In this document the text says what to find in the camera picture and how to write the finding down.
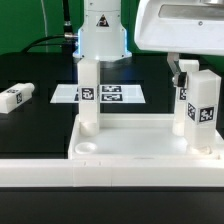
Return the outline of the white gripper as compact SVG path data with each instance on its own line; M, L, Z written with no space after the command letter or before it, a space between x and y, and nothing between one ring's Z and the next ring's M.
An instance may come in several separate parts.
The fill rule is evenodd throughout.
M140 0L134 41L141 50L169 52L173 84L185 87L178 53L224 56L224 0Z

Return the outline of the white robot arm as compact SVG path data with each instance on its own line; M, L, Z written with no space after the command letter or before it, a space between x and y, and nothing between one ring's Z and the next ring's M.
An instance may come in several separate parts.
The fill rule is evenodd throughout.
M173 83L183 87L181 53L224 56L224 0L140 0L134 41L141 50L166 52ZM121 0L84 0L73 57L115 62L130 56Z

